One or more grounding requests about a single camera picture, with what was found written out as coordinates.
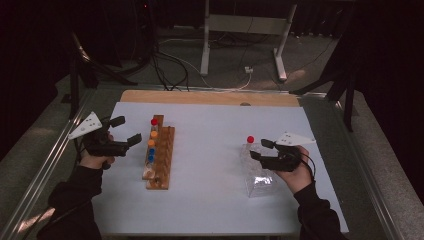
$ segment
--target sleeve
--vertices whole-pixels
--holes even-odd
[[[101,193],[102,169],[78,166],[68,182],[59,183],[49,197],[55,209],[37,239],[101,240],[91,198]]]
[[[340,232],[337,213],[330,209],[330,202],[320,199],[315,189],[315,182],[294,194],[299,203],[297,215],[302,224],[300,239],[347,239]]]

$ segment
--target plastic container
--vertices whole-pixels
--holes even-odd
[[[252,159],[250,150],[266,156],[276,156],[276,151],[264,148],[260,143],[243,144],[240,159],[246,182],[247,196],[252,198],[274,194],[277,190],[276,174],[268,169],[263,169],[259,161]]]

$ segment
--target black cable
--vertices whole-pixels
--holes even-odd
[[[266,66],[262,66],[263,68],[265,68],[265,71],[268,73],[268,75],[270,76],[272,82],[277,86],[278,88],[278,92],[282,92],[283,89],[281,88],[279,82],[277,80],[274,79],[274,75],[272,73],[269,72],[269,69]]]
[[[134,60],[137,65],[129,68],[129,69],[125,69],[125,70],[121,70],[121,71],[117,71],[117,74],[121,74],[121,75],[129,75],[129,74],[133,74],[136,73],[138,71],[140,71],[141,69],[143,69],[144,67],[146,67],[146,65],[149,63],[150,58],[146,58],[146,59],[137,59]]]
[[[251,20],[250,20],[250,25],[249,25],[249,28],[247,29],[246,33],[249,33],[250,28],[252,27],[252,24],[253,24],[253,17],[252,17],[252,18],[251,18]],[[241,66],[241,64],[242,64],[242,62],[243,62],[244,55],[246,54],[247,49],[248,49],[249,47],[250,47],[249,45],[246,45],[246,48],[244,49],[243,54],[241,55],[241,58],[240,58],[239,64],[238,64],[238,66],[237,66],[237,71],[240,69],[240,66]]]
[[[304,64],[304,65],[303,65],[303,66],[301,66],[300,68],[297,68],[297,69],[295,69],[295,70],[291,71],[291,72],[287,75],[287,80],[286,80],[286,81],[288,81],[288,80],[289,80],[289,77],[290,77],[290,75],[291,75],[292,73],[297,72],[297,71],[299,71],[299,70],[301,70],[301,69],[305,68],[305,67],[306,67],[306,66],[308,66],[309,64],[312,64],[312,63],[314,63],[316,60],[318,60],[318,58],[319,58],[319,57],[321,57],[321,55],[322,55],[322,54],[324,54],[324,53],[328,50],[328,48],[330,47],[330,44],[331,44],[333,41],[334,41],[334,39],[332,38],[332,39],[330,40],[330,42],[327,44],[327,46],[325,47],[325,49],[324,49],[324,50],[323,50],[320,54],[318,54],[318,56],[316,56],[316,57],[314,58],[314,60],[312,60],[312,61],[310,61],[310,62],[308,62],[308,63]]]
[[[211,49],[219,49],[219,48],[231,48],[231,47],[251,47],[255,44],[261,43],[266,41],[269,38],[270,35],[264,35],[257,41],[251,41],[247,39],[242,39],[240,37],[237,37],[234,34],[231,34],[229,32],[226,32],[223,36],[218,38],[217,40],[212,40],[210,45]],[[224,40],[229,39],[230,43],[226,43]],[[246,42],[245,44],[238,44],[238,41]]]
[[[177,88],[178,90],[180,90],[177,86],[179,84],[183,83],[184,81],[186,81],[186,87],[187,87],[187,90],[189,91],[189,89],[188,89],[188,71],[187,71],[187,68],[184,66],[184,64],[178,58],[175,58],[171,55],[168,55],[168,54],[165,54],[165,53],[162,53],[162,52],[158,52],[158,54],[165,56],[165,57],[159,57],[158,56],[158,58],[177,63],[184,71],[183,79],[180,80],[179,82],[173,84],[170,91],[174,90],[174,88]]]
[[[309,157],[308,155],[304,154],[304,153],[300,153],[301,155],[307,157],[309,160],[311,160],[312,165],[314,166],[314,170],[312,171],[311,167],[309,166],[309,164],[307,162],[305,162],[303,159],[300,159],[301,163],[303,163],[309,170],[309,173],[311,174],[311,178],[312,180],[315,180],[315,173],[316,173],[316,167],[315,167],[315,162],[314,160],[312,160],[311,157]]]
[[[68,211],[66,211],[64,214],[60,215],[59,217],[57,217],[55,220],[47,223],[47,225],[45,225],[43,227],[43,229],[40,231],[40,235],[43,234],[44,231],[48,230],[49,228],[51,228],[52,226],[54,226],[55,224],[57,224],[58,222],[60,222],[62,219],[66,218],[67,216],[71,215],[72,213],[76,212],[77,210],[85,207],[87,204],[91,203],[91,200],[85,201],[71,209],[69,209]]]
[[[156,59],[155,55],[152,56],[152,60],[153,60],[152,61],[153,62],[153,68],[156,71],[156,75],[158,76],[159,81],[162,83],[164,90],[169,91],[169,88],[166,85],[167,79],[165,77],[165,74],[164,74],[163,70],[159,67],[159,64],[157,62],[157,59]]]
[[[75,160],[74,160],[74,167],[72,169],[72,173],[76,170],[78,163],[81,162],[81,159],[82,159],[82,156],[81,156],[82,142],[80,144],[78,144],[78,140],[76,138],[74,138],[74,146],[75,146],[75,150],[77,152],[77,155],[76,155]]]

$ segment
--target wooden board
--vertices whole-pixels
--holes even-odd
[[[121,102],[299,107],[297,97],[280,93],[217,93],[126,90]]]

